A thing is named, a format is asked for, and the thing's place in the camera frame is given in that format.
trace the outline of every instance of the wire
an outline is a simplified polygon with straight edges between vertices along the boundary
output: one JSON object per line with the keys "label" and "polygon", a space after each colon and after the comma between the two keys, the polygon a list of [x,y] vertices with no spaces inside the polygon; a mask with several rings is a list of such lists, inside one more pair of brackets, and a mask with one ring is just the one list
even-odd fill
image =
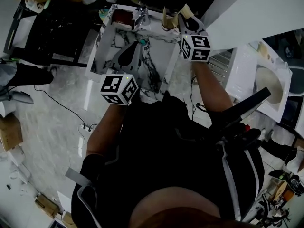
{"label": "wire", "polygon": [[72,110],[68,109],[67,107],[65,107],[64,105],[60,104],[57,100],[55,100],[53,97],[51,97],[47,92],[45,92],[44,90],[40,90],[40,89],[36,89],[36,86],[34,85],[34,89],[36,91],[42,91],[44,92],[48,97],[50,97],[53,101],[55,101],[56,103],[58,103],[59,105],[61,105],[63,108],[69,110],[70,112],[74,113],[76,116],[78,116],[78,118],[83,122],[83,124],[85,125],[84,120],[82,120],[82,118],[75,112],[73,112]]}
{"label": "wire", "polygon": [[67,154],[67,157],[68,157],[68,162],[70,163],[70,167],[72,167],[71,166],[71,160],[70,160],[70,154]]}
{"label": "wire", "polygon": [[276,169],[273,168],[271,165],[267,164],[265,161],[262,160],[262,162],[264,162],[267,166],[271,167],[272,169],[276,170]]}
{"label": "wire", "polygon": [[80,135],[83,137],[84,141],[86,142],[85,137],[82,135],[82,133],[81,133],[80,130],[79,130],[79,126],[77,127],[77,130],[78,130],[78,132],[80,133]]}
{"label": "wire", "polygon": [[14,87],[10,88],[10,89],[7,91],[7,93],[8,93],[9,91],[11,91],[12,89],[16,88],[16,87],[18,87],[18,86],[14,86]]}
{"label": "wire", "polygon": [[289,228],[288,225],[286,224],[286,221],[284,219],[283,219],[283,222],[285,223],[286,227]]}
{"label": "wire", "polygon": [[191,119],[193,120],[193,116],[194,116],[194,113],[195,113],[195,111],[196,111],[196,108],[195,108],[195,106],[194,106],[194,104],[193,104],[193,101],[192,101],[192,94],[193,94],[193,82],[194,82],[194,80],[195,80],[195,76],[191,79],[191,93],[190,93],[190,100],[191,100],[191,103],[192,103],[192,117],[191,117]]}
{"label": "wire", "polygon": [[91,128],[91,127],[94,126],[94,125],[98,126],[97,124],[94,123],[94,124],[92,124],[91,126],[89,126],[89,128]]}
{"label": "wire", "polygon": [[196,103],[196,105],[195,105],[199,110],[201,110],[202,112],[207,112],[206,111],[206,107],[203,105],[203,104],[200,104],[200,103]]}

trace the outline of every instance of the sink basin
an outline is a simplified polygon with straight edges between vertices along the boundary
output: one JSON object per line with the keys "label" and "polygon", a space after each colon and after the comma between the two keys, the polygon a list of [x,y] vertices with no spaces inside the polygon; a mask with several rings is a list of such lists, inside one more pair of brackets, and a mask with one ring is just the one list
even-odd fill
{"label": "sink basin", "polygon": [[147,43],[142,46],[140,91],[148,98],[162,100],[180,52],[178,33],[164,31],[161,25],[162,14],[153,11],[149,11],[150,25],[141,25],[137,31],[131,31],[129,26],[112,22],[112,14],[117,9],[132,12],[136,7],[113,5],[110,8],[92,50],[85,75],[99,82],[100,75],[107,72],[114,55],[122,47],[144,39]]}
{"label": "sink basin", "polygon": [[256,88],[261,90],[267,87],[271,95],[267,98],[270,104],[278,104],[283,97],[283,87],[276,74],[268,68],[258,65],[256,70]]}
{"label": "sink basin", "polygon": [[288,98],[291,82],[291,71],[282,67],[282,59],[264,41],[270,59],[264,58],[251,45],[242,45],[233,49],[227,83],[224,85],[227,93],[243,101],[265,86],[272,95],[263,102],[258,111],[280,122]]}

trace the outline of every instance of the apriltag cube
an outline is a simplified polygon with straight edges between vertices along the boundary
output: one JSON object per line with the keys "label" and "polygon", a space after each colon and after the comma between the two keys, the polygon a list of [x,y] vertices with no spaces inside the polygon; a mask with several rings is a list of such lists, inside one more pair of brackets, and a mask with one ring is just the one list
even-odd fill
{"label": "apriltag cube", "polygon": [[208,36],[181,35],[181,49],[185,59],[189,61],[207,62],[211,46]]}
{"label": "apriltag cube", "polygon": [[134,76],[130,74],[103,74],[100,82],[100,93],[110,104],[128,105],[138,90]]}

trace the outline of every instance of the power strip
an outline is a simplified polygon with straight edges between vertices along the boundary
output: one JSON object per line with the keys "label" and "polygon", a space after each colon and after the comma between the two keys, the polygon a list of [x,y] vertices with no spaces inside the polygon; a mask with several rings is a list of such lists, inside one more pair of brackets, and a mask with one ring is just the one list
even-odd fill
{"label": "power strip", "polygon": [[88,133],[91,133],[93,131],[93,128],[91,128],[91,127],[89,127],[87,125],[81,124],[80,127],[81,127],[81,129],[87,131]]}

